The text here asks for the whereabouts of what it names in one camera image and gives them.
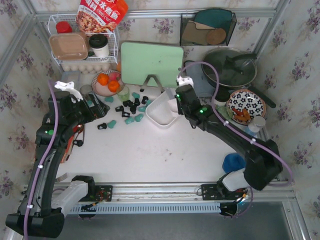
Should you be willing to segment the white storage basket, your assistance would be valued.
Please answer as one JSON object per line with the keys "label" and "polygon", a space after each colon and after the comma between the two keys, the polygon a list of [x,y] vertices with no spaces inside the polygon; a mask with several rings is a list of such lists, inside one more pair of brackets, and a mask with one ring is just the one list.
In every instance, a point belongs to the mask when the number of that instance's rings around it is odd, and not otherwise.
{"label": "white storage basket", "polygon": [[170,128],[180,117],[174,95],[174,90],[167,89],[153,100],[145,110],[148,119],[159,129]]}

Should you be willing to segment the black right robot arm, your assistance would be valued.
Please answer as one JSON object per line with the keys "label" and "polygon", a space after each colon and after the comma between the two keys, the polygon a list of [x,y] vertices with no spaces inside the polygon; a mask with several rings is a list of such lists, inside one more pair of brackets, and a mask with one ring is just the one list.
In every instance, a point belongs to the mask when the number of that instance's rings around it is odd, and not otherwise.
{"label": "black right robot arm", "polygon": [[274,141],[254,138],[223,119],[212,106],[201,105],[189,84],[179,86],[175,92],[178,112],[185,116],[192,128],[199,128],[216,136],[245,160],[244,168],[219,178],[217,185],[220,192],[234,192],[247,187],[261,191],[283,171]]}

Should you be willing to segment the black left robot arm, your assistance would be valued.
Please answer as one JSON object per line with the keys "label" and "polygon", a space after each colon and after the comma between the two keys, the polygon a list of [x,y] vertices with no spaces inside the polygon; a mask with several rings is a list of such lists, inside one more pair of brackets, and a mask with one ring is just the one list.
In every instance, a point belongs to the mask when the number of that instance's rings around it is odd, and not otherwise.
{"label": "black left robot arm", "polygon": [[110,110],[94,94],[89,97],[91,105],[68,91],[57,91],[48,99],[49,111],[36,132],[35,161],[27,190],[17,212],[5,221],[8,228],[25,238],[57,238],[71,208],[95,191],[91,176],[77,176],[52,198],[59,165],[67,157],[76,128],[103,118]]}

